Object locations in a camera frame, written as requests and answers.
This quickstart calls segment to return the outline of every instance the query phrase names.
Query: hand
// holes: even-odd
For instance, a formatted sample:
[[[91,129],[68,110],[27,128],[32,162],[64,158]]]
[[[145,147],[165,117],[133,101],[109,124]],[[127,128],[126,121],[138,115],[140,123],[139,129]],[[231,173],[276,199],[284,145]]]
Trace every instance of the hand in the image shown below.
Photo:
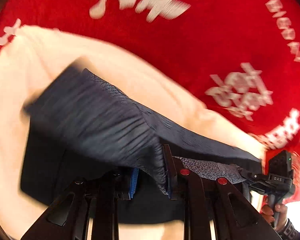
[[[282,228],[284,228],[286,222],[287,222],[287,206],[285,204],[277,204],[275,205],[275,210],[277,212],[280,212],[279,215],[279,221],[277,224],[277,227],[274,229],[277,232],[280,231]],[[271,224],[271,222],[274,222],[274,217],[273,217],[273,210],[268,206],[268,205],[264,205],[261,209],[261,215],[263,216],[263,218],[269,223]]]

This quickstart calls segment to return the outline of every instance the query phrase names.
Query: red shirt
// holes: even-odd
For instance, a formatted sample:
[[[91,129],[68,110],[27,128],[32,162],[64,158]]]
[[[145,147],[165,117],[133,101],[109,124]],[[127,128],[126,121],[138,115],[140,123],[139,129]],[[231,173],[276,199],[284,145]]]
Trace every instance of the red shirt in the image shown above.
[[[9,0],[0,14],[0,48],[14,30],[5,27],[13,25],[123,47],[270,150],[288,147],[300,163],[295,0]]]

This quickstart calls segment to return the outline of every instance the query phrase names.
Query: skin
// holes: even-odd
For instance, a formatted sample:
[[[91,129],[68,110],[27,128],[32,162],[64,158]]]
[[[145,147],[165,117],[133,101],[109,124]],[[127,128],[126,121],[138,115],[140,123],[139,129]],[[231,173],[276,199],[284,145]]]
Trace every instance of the skin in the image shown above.
[[[279,232],[281,229],[283,229],[287,222],[287,210],[288,210],[288,208],[285,204],[277,204],[275,206],[275,211],[280,213],[278,225],[275,228],[275,230],[277,232]],[[261,212],[262,212],[261,215],[269,224],[271,224],[271,222],[274,222],[273,210],[268,205],[264,205],[261,209]]]
[[[206,109],[204,103],[154,67],[115,46],[91,39],[80,38],[80,41],[84,47],[82,43],[77,45],[78,37],[74,35],[28,26],[20,28],[13,42],[1,49],[0,225],[14,239],[20,239],[46,209],[20,190],[29,132],[29,117],[23,114],[22,106],[40,95],[82,54],[88,59],[88,62],[81,59],[85,61],[82,65],[133,100],[188,130],[207,137],[214,134],[211,139],[247,150],[260,159],[264,157],[262,144],[219,114]],[[181,221],[151,227],[122,225],[121,229],[120,239],[146,239],[144,235],[151,240],[183,237]]]

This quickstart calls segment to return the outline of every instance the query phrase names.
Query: patterned grey fabric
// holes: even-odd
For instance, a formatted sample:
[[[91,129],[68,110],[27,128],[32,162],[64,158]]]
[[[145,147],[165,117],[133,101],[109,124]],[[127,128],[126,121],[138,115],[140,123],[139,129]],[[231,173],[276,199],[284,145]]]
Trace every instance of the patterned grey fabric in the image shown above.
[[[183,166],[196,174],[201,178],[216,180],[217,178],[224,177],[229,180],[232,184],[244,182],[245,179],[241,177],[238,172],[237,166],[194,160],[183,157],[177,157],[181,159]]]

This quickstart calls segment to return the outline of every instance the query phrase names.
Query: red dot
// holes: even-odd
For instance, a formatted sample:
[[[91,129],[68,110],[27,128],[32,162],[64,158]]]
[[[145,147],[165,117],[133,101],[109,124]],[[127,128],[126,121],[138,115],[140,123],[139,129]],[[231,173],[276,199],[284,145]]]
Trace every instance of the red dot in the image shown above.
[[[226,178],[219,178],[218,179],[218,183],[221,184],[221,185],[225,185],[228,183],[227,179]]]
[[[190,171],[189,171],[188,169],[181,169],[181,170],[180,170],[180,173],[181,173],[181,175],[186,176],[186,175],[189,175],[189,174],[190,174]]]

